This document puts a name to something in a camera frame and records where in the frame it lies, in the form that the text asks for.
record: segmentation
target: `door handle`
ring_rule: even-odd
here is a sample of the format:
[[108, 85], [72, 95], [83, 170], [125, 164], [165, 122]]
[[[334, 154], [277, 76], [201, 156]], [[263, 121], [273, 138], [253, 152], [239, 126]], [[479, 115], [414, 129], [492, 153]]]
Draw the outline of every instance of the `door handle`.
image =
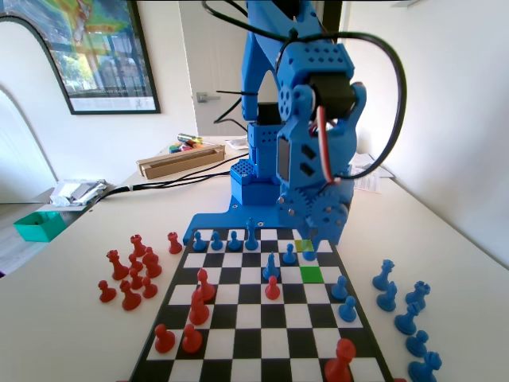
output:
[[197, 92], [196, 98], [198, 99], [198, 103], [204, 103], [208, 101], [216, 101], [221, 97], [219, 95], [208, 95], [206, 92]]

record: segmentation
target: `table surface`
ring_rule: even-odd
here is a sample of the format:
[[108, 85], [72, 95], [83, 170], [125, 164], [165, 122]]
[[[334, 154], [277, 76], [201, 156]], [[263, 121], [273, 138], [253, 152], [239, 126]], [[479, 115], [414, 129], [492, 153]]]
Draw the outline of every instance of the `table surface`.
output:
[[[237, 154], [227, 150], [229, 158]], [[126, 183], [145, 181], [134, 174]], [[415, 322], [429, 334], [428, 350], [441, 355], [438, 379], [507, 380], [509, 272], [392, 180], [382, 179], [381, 186], [381, 194], [355, 192], [338, 251], [393, 376], [410, 381], [406, 368], [416, 359], [393, 320], [406, 311], [405, 294], [424, 280], [431, 293]], [[230, 196], [229, 177], [216, 177], [108, 197], [0, 279], [0, 379], [127, 380], [181, 257], [168, 254], [166, 235], [175, 231], [181, 238], [196, 213], [226, 211]], [[102, 304], [97, 284], [106, 279], [119, 292], [105, 255], [117, 249], [128, 263], [134, 234], [159, 254], [163, 273], [154, 280], [156, 297], [127, 313], [122, 296]], [[390, 279], [398, 306], [392, 314], [377, 307], [379, 292], [371, 285], [383, 259], [395, 263]]]

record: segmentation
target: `teal container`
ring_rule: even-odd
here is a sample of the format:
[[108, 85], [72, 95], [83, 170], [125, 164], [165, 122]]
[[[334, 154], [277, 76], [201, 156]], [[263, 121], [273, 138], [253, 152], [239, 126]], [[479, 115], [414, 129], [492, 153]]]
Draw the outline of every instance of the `teal container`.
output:
[[59, 212], [34, 212], [14, 223], [25, 241], [45, 241], [55, 239], [66, 229]]

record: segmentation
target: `floor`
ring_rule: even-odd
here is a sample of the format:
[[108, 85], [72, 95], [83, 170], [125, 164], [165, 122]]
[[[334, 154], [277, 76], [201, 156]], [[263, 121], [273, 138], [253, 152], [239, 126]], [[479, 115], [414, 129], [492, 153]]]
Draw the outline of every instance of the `floor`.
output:
[[43, 204], [0, 205], [0, 272], [8, 275], [32, 259], [48, 243], [24, 241], [13, 223], [37, 211]]

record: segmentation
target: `framed poster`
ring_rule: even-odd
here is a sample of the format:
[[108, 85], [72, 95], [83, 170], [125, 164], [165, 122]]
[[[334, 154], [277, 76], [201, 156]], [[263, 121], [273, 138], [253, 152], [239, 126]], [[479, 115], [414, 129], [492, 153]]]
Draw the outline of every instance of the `framed poster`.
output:
[[71, 114], [161, 112], [135, 1], [0, 0], [0, 21], [39, 40]]

